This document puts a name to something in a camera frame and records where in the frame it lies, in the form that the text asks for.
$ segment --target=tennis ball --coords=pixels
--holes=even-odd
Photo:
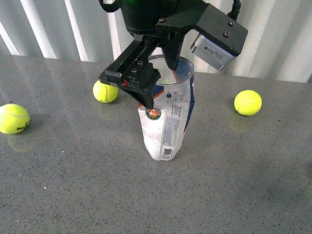
[[[22,106],[7,104],[0,107],[0,132],[2,133],[19,133],[25,130],[29,121],[29,114]]]
[[[235,109],[244,116],[252,116],[256,114],[262,105],[262,99],[260,95],[253,90],[244,90],[240,92],[235,100]]]
[[[117,98],[118,88],[98,80],[93,86],[93,95],[100,102],[110,103]]]

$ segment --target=table surface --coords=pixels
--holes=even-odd
[[[155,161],[137,102],[94,99],[107,65],[0,58],[0,105],[31,116],[0,134],[0,233],[312,233],[311,84],[196,73],[182,147]],[[245,89],[252,117],[234,109]]]

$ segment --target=screw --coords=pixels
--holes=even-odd
[[[223,36],[224,36],[225,38],[228,38],[228,37],[230,36],[230,34],[229,34],[228,32],[224,32],[224,33],[223,33]]]
[[[159,18],[159,22],[164,23],[166,22],[166,19],[164,17]]]

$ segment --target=white curtain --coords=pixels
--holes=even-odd
[[[225,13],[233,3],[205,2]],[[248,37],[241,55],[221,73],[308,82],[312,74],[312,1],[241,3],[238,22],[248,29]],[[98,0],[0,0],[0,35],[0,54],[92,62],[112,62],[133,40],[121,11],[108,14]],[[220,73],[190,52],[196,36],[196,31],[187,34],[181,55],[192,60],[198,72]]]

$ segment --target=tennis ball can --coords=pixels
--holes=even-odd
[[[194,65],[180,57],[172,71],[163,55],[151,56],[149,61],[161,78],[153,88],[154,108],[138,107],[144,144],[153,159],[169,161],[181,148],[195,104]]]

